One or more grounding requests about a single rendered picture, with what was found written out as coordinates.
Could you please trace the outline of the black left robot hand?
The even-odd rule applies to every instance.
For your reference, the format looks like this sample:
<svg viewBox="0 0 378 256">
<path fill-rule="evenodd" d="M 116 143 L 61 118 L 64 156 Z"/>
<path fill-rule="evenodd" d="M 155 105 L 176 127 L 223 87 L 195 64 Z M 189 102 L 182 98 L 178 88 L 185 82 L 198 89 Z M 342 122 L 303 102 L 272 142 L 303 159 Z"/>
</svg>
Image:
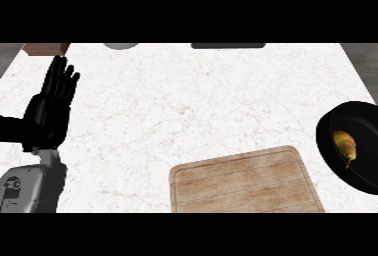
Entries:
<svg viewBox="0 0 378 256">
<path fill-rule="evenodd" d="M 57 149 L 65 141 L 71 103 L 80 73 L 68 59 L 52 60 L 42 91 L 30 100 L 24 117 L 0 115 L 0 142 L 21 143 L 26 152 Z"/>
</svg>

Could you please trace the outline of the wooden cutting board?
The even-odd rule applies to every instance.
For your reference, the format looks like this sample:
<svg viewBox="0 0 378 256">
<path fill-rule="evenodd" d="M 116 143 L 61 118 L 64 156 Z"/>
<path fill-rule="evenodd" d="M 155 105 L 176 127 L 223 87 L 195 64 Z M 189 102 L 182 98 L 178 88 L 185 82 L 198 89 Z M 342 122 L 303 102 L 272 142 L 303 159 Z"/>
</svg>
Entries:
<svg viewBox="0 0 378 256">
<path fill-rule="evenodd" d="M 324 213 L 293 146 L 181 164 L 170 171 L 175 213 Z"/>
</svg>

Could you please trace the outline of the yellow pear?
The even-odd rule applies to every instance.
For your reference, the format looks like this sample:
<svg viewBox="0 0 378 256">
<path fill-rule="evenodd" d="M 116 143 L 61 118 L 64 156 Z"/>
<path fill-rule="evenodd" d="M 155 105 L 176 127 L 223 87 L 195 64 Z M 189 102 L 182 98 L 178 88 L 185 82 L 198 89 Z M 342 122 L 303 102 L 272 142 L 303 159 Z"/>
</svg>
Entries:
<svg viewBox="0 0 378 256">
<path fill-rule="evenodd" d="M 352 135 L 343 130 L 336 130 L 333 139 L 342 155 L 347 158 L 347 162 L 352 162 L 358 157 L 356 142 Z"/>
</svg>

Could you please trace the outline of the black pot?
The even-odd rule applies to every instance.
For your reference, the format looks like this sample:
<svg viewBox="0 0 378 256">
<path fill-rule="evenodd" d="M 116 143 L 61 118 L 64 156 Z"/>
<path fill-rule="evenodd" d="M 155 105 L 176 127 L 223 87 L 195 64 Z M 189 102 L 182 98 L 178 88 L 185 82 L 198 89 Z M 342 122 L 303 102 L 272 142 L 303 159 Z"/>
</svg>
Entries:
<svg viewBox="0 0 378 256">
<path fill-rule="evenodd" d="M 333 132 L 343 130 L 356 142 L 356 159 L 337 150 Z M 359 191 L 378 195 L 378 106 L 350 101 L 319 119 L 316 144 L 324 161 L 339 178 Z"/>
</svg>

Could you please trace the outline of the brown wooden block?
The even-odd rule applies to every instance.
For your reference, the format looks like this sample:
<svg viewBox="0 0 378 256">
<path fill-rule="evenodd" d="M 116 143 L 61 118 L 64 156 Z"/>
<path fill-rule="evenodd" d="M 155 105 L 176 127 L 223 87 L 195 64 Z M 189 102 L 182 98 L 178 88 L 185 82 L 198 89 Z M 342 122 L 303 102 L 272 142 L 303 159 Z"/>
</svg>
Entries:
<svg viewBox="0 0 378 256">
<path fill-rule="evenodd" d="M 23 50 L 30 56 L 64 56 L 68 47 L 68 43 L 27 43 Z"/>
</svg>

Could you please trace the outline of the grey round object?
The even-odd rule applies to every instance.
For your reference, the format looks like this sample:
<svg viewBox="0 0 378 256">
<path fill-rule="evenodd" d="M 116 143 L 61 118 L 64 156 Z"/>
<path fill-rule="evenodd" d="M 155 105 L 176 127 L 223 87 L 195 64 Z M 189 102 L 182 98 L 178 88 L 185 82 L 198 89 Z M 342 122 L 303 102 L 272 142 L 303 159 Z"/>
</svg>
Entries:
<svg viewBox="0 0 378 256">
<path fill-rule="evenodd" d="M 126 50 L 132 49 L 139 43 L 104 43 L 110 49 Z"/>
</svg>

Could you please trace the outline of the dark grey flat object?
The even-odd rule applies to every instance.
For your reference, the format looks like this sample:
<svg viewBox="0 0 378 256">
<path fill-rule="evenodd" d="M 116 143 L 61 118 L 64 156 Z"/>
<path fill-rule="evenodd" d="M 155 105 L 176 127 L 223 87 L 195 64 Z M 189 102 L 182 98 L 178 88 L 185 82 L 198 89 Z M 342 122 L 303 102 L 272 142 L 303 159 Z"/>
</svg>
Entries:
<svg viewBox="0 0 378 256">
<path fill-rule="evenodd" d="M 266 43 L 191 43 L 194 49 L 259 49 Z"/>
</svg>

